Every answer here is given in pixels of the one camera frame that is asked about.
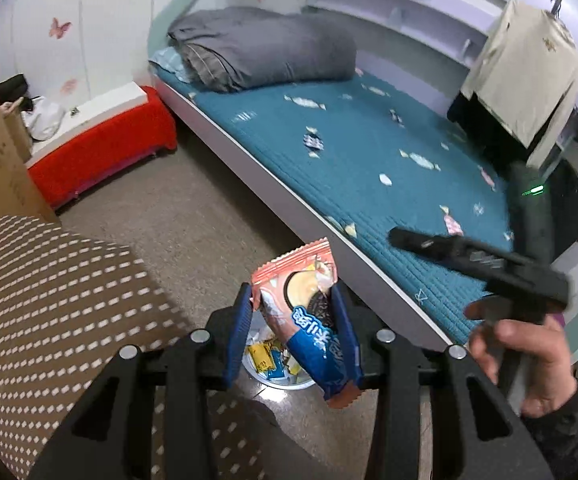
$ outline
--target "brown patterned fabric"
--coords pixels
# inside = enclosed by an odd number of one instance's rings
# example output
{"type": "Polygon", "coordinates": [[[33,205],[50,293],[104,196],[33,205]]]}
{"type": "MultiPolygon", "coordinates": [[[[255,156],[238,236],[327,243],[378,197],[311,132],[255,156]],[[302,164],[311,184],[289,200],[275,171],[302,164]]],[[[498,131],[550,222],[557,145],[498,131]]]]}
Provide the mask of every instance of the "brown patterned fabric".
{"type": "MultiPolygon", "coordinates": [[[[263,468],[255,419],[243,399],[228,392],[207,392],[207,408],[213,457],[220,480],[263,480],[263,468]]],[[[151,480],[165,480],[163,473],[164,387],[155,395],[151,428],[151,480]]]]}
{"type": "Polygon", "coordinates": [[[128,247],[0,219],[0,458],[25,478],[121,346],[160,348],[185,328],[128,247]]]}

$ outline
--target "pink butterfly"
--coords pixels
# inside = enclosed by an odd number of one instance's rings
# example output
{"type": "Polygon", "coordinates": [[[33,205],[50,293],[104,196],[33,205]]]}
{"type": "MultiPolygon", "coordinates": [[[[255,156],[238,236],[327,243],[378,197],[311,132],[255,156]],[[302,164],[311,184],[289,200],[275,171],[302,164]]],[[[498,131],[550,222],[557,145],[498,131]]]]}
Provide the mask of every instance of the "pink butterfly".
{"type": "Polygon", "coordinates": [[[74,90],[76,90],[77,86],[78,86],[77,79],[69,79],[65,81],[64,84],[61,86],[60,93],[63,95],[69,95],[72,92],[74,92],[74,90]]]}
{"type": "Polygon", "coordinates": [[[72,22],[66,22],[63,23],[63,25],[59,25],[58,18],[54,18],[51,22],[51,28],[49,29],[49,37],[53,38],[55,36],[57,40],[60,40],[71,26],[72,22]]]}

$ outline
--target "human hand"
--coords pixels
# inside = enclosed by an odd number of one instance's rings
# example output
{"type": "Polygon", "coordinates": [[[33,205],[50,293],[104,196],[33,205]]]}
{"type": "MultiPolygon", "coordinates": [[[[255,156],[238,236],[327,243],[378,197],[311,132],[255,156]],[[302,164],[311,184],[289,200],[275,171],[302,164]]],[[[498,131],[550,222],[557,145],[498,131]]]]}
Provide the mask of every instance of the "human hand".
{"type": "MultiPolygon", "coordinates": [[[[485,302],[490,297],[471,303],[464,311],[467,318],[483,319],[485,302]]],[[[538,418],[560,409],[578,389],[573,377],[571,352],[564,330],[553,317],[547,316],[544,325],[503,319],[493,327],[482,324],[469,337],[469,351],[494,384],[498,384],[499,364],[491,355],[486,340],[492,336],[505,348],[536,356],[527,397],[522,404],[522,415],[538,418]]]]}

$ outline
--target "black sleeve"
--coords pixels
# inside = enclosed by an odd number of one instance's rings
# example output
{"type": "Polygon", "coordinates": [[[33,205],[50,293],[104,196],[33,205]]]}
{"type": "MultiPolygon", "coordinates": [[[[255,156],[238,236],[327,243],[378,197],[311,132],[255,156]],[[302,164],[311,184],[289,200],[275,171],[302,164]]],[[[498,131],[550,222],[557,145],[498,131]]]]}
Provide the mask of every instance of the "black sleeve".
{"type": "Polygon", "coordinates": [[[578,390],[556,412],[540,418],[522,419],[549,463],[556,480],[578,470],[578,390]]]}

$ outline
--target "oreo snack bag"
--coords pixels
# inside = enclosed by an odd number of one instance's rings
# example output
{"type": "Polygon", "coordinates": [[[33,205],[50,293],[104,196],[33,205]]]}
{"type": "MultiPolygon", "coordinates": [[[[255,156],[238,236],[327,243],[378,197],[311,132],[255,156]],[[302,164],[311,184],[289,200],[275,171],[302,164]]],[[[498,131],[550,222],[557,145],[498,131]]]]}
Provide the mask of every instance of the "oreo snack bag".
{"type": "Polygon", "coordinates": [[[264,264],[251,277],[254,310],[324,391],[332,408],[344,408],[360,390],[343,361],[330,289],[338,271],[326,238],[264,264]]]}

